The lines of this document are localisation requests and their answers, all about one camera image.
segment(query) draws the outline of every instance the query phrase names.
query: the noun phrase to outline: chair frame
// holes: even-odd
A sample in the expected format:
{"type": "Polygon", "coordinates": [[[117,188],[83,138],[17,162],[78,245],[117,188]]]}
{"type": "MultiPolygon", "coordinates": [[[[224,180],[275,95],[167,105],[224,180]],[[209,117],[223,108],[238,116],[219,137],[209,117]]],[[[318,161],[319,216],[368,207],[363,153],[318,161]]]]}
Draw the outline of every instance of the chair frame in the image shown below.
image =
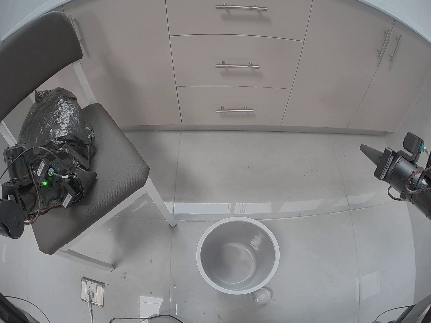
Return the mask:
{"type": "MultiPolygon", "coordinates": [[[[84,91],[85,97],[88,100],[89,104],[97,103],[96,98],[94,96],[93,90],[90,87],[90,84],[88,83],[87,77],[85,76],[85,73],[82,69],[81,63],[78,61],[75,61],[71,64],[73,67],[73,70],[75,71],[76,76],[78,77],[79,83],[81,84],[81,87],[84,91]]],[[[9,144],[9,146],[14,146],[16,144],[16,139],[10,132],[9,128],[6,126],[6,123],[2,121],[0,123],[0,134],[3,135],[6,142],[9,144]]],[[[74,238],[72,241],[67,243],[66,245],[62,246],[59,250],[57,250],[54,254],[67,258],[68,260],[75,261],[81,264],[85,264],[88,266],[92,266],[98,269],[102,269],[104,271],[113,271],[115,268],[112,264],[102,262],[99,260],[96,260],[94,258],[91,258],[89,256],[80,254],[76,251],[71,250],[71,247],[73,247],[76,243],[78,243],[80,240],[82,240],[84,237],[88,236],[91,232],[93,232],[98,227],[102,226],[104,223],[106,223],[110,218],[112,218],[114,215],[121,212],[123,209],[126,209],[128,206],[133,204],[134,202],[138,201],[145,193],[149,195],[151,200],[155,203],[159,211],[162,213],[162,216],[168,221],[169,225],[171,227],[174,227],[177,223],[174,219],[173,213],[169,211],[169,209],[166,207],[162,197],[160,196],[159,192],[155,188],[153,181],[148,177],[147,182],[143,187],[135,191],[132,195],[127,197],[124,201],[120,202],[118,205],[116,205],[113,209],[111,209],[107,214],[105,214],[102,218],[100,218],[98,221],[93,223],[88,229],[86,229],[84,232],[82,232],[80,235],[78,235],[76,238],[74,238]]]]}

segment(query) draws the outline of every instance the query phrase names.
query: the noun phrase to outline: floor outlet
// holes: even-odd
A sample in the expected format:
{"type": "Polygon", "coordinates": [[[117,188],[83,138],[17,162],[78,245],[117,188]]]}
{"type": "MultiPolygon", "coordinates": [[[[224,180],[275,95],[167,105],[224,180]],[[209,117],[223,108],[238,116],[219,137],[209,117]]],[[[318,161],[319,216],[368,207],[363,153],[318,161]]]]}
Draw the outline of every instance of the floor outlet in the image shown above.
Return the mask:
{"type": "Polygon", "coordinates": [[[81,278],[81,299],[87,301],[87,294],[91,294],[91,302],[94,305],[103,306],[103,293],[105,290],[105,284],[87,279],[86,277],[81,278]]]}

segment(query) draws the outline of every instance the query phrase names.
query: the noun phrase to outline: cabinet handle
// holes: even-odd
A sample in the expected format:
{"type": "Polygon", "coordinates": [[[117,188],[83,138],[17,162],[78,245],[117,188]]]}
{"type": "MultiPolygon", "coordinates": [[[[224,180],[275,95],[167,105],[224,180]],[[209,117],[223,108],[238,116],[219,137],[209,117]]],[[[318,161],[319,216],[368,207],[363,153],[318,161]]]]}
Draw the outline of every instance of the cabinet handle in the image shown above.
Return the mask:
{"type": "Polygon", "coordinates": [[[395,58],[396,51],[398,50],[398,46],[400,45],[401,35],[399,37],[395,36],[395,38],[396,38],[397,42],[396,42],[394,52],[392,54],[389,54],[389,57],[391,58],[390,62],[392,62],[395,58]]]}
{"type": "Polygon", "coordinates": [[[216,112],[253,112],[253,109],[247,109],[245,106],[244,109],[224,109],[224,106],[220,110],[216,110],[216,112]]]}
{"type": "Polygon", "coordinates": [[[226,62],[222,61],[221,65],[216,65],[216,68],[251,68],[259,69],[259,65],[254,65],[253,62],[249,62],[249,65],[227,65],[226,62]]]}
{"type": "Polygon", "coordinates": [[[383,41],[383,44],[381,45],[381,49],[377,49],[378,58],[380,58],[385,51],[385,44],[386,44],[387,37],[389,36],[389,29],[387,31],[383,30],[383,33],[385,34],[385,40],[383,41]]]}
{"type": "MultiPolygon", "coordinates": [[[[67,19],[70,21],[70,23],[72,24],[72,26],[73,26],[73,29],[75,30],[75,33],[76,33],[76,28],[75,28],[75,21],[76,21],[76,18],[72,18],[72,16],[71,15],[68,15],[67,16],[67,19]]],[[[82,38],[80,38],[80,39],[78,39],[78,42],[79,43],[81,43],[82,42],[82,38]]]]}
{"type": "Polygon", "coordinates": [[[251,9],[254,11],[268,11],[266,7],[259,7],[257,5],[254,6],[238,6],[238,5],[216,5],[215,8],[223,8],[223,9],[251,9]]]}

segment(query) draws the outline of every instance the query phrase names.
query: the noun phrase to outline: chair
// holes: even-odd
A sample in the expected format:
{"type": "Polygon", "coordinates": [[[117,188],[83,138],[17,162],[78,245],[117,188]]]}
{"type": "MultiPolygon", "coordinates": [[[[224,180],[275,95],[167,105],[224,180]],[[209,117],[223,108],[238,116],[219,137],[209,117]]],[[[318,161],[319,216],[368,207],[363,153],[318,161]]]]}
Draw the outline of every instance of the chair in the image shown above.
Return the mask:
{"type": "MultiPolygon", "coordinates": [[[[11,35],[0,46],[0,121],[25,97],[62,68],[73,64],[90,105],[83,114],[96,136],[91,167],[97,179],[87,195],[68,209],[56,208],[32,224],[40,251],[107,271],[114,266],[70,248],[146,192],[169,224],[176,225],[148,177],[150,168],[105,109],[97,104],[79,59],[82,50],[71,21],[48,12],[11,35]]],[[[10,145],[15,138],[2,122],[0,132],[10,145]]]]}

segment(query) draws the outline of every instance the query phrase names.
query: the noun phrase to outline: crumpled plastic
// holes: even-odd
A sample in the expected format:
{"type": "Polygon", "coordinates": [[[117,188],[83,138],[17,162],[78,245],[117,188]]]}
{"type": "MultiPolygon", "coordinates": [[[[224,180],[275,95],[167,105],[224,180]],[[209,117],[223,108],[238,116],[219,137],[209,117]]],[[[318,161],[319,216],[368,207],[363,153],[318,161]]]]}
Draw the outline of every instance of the crumpled plastic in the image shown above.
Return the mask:
{"type": "Polygon", "coordinates": [[[262,305],[271,300],[272,294],[268,289],[262,287],[257,291],[249,293],[248,298],[256,305],[262,305]]]}
{"type": "MultiPolygon", "coordinates": [[[[95,138],[92,126],[82,114],[76,96],[61,87],[35,91],[36,102],[30,108],[19,133],[19,144],[42,146],[56,154],[72,176],[69,185],[78,193],[73,202],[85,196],[94,179],[81,182],[77,173],[92,172],[90,158],[95,138]]],[[[44,150],[35,149],[35,164],[43,158],[53,159],[44,150]]]]}

